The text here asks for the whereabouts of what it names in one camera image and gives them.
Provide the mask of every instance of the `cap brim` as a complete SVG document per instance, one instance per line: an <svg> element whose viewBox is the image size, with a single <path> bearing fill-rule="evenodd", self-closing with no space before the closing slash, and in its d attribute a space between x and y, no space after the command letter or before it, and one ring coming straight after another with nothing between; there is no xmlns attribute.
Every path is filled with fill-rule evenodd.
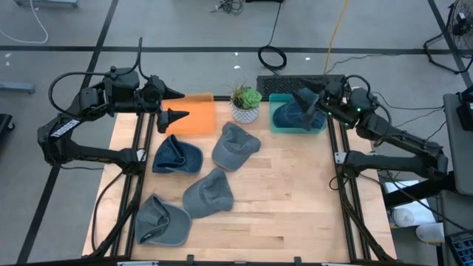
<svg viewBox="0 0 473 266"><path fill-rule="evenodd" d="M228 171L236 171L238 168L242 167L243 163L251 156L248 155L238 155L227 150L223 145L223 137L220 137L219 141L212 151L212 160L214 163L219 165Z"/></svg>
<svg viewBox="0 0 473 266"><path fill-rule="evenodd" d="M167 202L161 202L161 204L169 212L169 225L162 235L151 236L146 243L173 247L184 244L191 230L191 216L186 210L176 205Z"/></svg>
<svg viewBox="0 0 473 266"><path fill-rule="evenodd" d="M186 189L183 195L184 209L189 213L192 219L203 218L212 214L216 214L220 210L216 210L206 205L200 196L200 186L204 178L192 184Z"/></svg>

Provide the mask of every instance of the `wooden tabletop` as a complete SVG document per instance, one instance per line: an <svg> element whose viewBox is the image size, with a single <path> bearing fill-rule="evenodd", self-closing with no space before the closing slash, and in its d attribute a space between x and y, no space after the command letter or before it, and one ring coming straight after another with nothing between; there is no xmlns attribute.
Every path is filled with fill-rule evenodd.
<svg viewBox="0 0 473 266"><path fill-rule="evenodd" d="M216 102L215 109L213 134L177 136L202 149L204 162L197 175L152 172L156 150L166 138L154 129L141 203L156 193L182 206L184 190L217 167L211 153L223 125L233 118L228 102ZM136 115L118 115L111 149L132 146L136 120ZM140 147L143 147L147 120L148 116L143 123ZM274 134L269 124L268 103L261 103L255 122L238 123L258 137L262 147L238 171L226 172L235 199L231 211L194 219L187 242L178 248L137 245L134 239L132 258L186 260L188 254L194 254L197 261L293 262L294 256L300 256L303 262L348 262L340 199L338 192L328 186L335 176L328 130L320 134ZM348 137L351 149L371 151L370 142L358 137L354 130L348 131ZM98 192L119 172L115 165L106 166ZM375 171L364 174L378 179ZM98 208L97 244L116 222L124 180L122 178L106 192ZM395 257L381 189L369 180L358 178L357 181L365 224L384 250ZM125 225L121 254L127 233L128 225ZM92 252L90 234L89 229L84 254ZM356 229L353 235L358 238ZM356 244L358 258L361 258L360 245Z"/></svg>

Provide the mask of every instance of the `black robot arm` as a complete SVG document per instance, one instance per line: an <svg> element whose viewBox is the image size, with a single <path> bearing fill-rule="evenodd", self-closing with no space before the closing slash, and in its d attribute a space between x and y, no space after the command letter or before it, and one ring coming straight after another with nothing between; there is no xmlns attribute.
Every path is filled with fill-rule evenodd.
<svg viewBox="0 0 473 266"><path fill-rule="evenodd" d="M386 119L375 113L380 103L370 93L370 88L351 89L347 82L348 78L340 83L329 83L324 86L300 80L308 89L319 94L319 99L313 103L308 103L297 93L293 95L305 112L305 125L311 124L313 114L318 109L336 119L347 129L356 128L358 136L364 139L385 141L413 153L414 156L387 157L363 154L359 151L338 153L337 164L341 172L348 177L357 177L361 171L373 168L411 171L429 179L445 177L448 158L443 154L442 146L391 126Z"/></svg>
<svg viewBox="0 0 473 266"><path fill-rule="evenodd" d="M100 163L114 163L122 168L124 174L139 174L140 162L146 156L143 150L122 149L113 151L80 146L71 140L73 130L84 122L95 121L104 115L115 113L155 113L158 116L157 130L166 132L169 124L185 117L188 112L162 110L162 100L183 98L185 95L169 89L156 75L146 77L143 88L135 72L140 67L140 53L132 68L117 69L114 66L108 73L100 73L103 80L91 87L82 88L74 97L67 110L58 108L52 100L52 88L69 73L57 78L50 87L50 100L60 110L57 117L38 129L38 144L44 159L50 165L84 160Z"/></svg>

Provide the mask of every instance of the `white bottle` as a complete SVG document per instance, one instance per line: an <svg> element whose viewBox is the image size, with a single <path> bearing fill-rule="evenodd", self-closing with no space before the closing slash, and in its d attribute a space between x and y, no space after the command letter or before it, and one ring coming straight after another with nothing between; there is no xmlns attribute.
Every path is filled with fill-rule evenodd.
<svg viewBox="0 0 473 266"><path fill-rule="evenodd" d="M415 229L415 234L422 242L425 243L435 244L445 242L442 222L430 225L419 225Z"/></svg>
<svg viewBox="0 0 473 266"><path fill-rule="evenodd" d="M395 208L389 212L389 225L391 228L402 228L414 225L414 214L406 208Z"/></svg>

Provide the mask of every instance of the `floor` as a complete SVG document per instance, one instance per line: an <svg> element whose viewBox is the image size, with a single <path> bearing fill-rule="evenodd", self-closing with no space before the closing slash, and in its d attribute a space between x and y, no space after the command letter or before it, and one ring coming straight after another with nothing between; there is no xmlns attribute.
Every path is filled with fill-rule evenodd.
<svg viewBox="0 0 473 266"><path fill-rule="evenodd" d="M334 41L330 65L350 56L375 53L360 60L338 64L332 74L364 76L373 91L383 94L393 106L441 106L442 95L463 91L467 75L453 75L433 66L422 54L425 40L440 32L432 12L446 20L452 0L358 0L347 13ZM39 6L38 17L48 29L44 45L18 44L0 35L0 81L34 83L34 95L0 92L0 113L13 115L16 129L3 145L0 156L0 264L15 263L44 189L50 166L44 162L36 142L36 130L55 117L47 100L50 82L68 71L107 71L111 65L131 66L131 52L143 36L143 71L159 75L166 84L181 92L213 92L229 95L226 85L246 81L256 86L258 75L271 75L258 61L258 47L266 45L273 29L278 4L245 4L239 16L210 13L217 0L80 0L79 8ZM325 49L344 4L343 0L286 1L281 8L272 45L291 47L283 75L321 74ZM41 28L28 6L11 0L0 2L0 29L15 38L41 40ZM102 52L96 51L99 44ZM442 40L432 48L446 51ZM396 56L379 56L397 53ZM278 62L274 54L268 63ZM461 60L452 55L435 55L451 67ZM60 106L67 107L79 90L83 77L61 81L54 93ZM393 125L425 111L390 109ZM442 112L416 120L403 129L428 137L444 122ZM73 139L85 146L106 148L114 119L103 117L85 123ZM432 140L445 147L445 128ZM404 155L384 144L376 151ZM90 163L71 163L92 166ZM101 171L61 171L46 215L29 255L28 262L72 259L81 255L98 190ZM402 174L403 179L418 179ZM435 265L435 248L420 243L412 228L393 231L399 259Z"/></svg>

